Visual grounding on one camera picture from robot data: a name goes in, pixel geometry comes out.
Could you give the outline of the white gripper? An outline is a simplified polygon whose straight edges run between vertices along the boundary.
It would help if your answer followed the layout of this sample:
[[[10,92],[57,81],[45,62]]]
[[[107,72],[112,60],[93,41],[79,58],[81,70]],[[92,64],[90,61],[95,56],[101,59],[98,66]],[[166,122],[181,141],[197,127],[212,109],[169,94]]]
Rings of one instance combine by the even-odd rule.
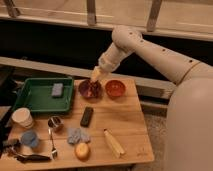
[[[103,71],[108,73],[115,71],[128,56],[129,53],[123,51],[115,44],[111,44],[98,59],[98,66],[95,66],[91,73],[91,81],[98,81],[103,75]]]

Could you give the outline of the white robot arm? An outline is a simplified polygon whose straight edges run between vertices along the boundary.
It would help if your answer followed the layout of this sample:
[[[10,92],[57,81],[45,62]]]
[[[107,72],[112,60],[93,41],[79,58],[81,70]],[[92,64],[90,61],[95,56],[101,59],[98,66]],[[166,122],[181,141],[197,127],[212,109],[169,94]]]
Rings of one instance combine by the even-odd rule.
[[[167,109],[164,171],[213,171],[213,66],[117,26],[91,79],[103,79],[133,53],[176,85]]]

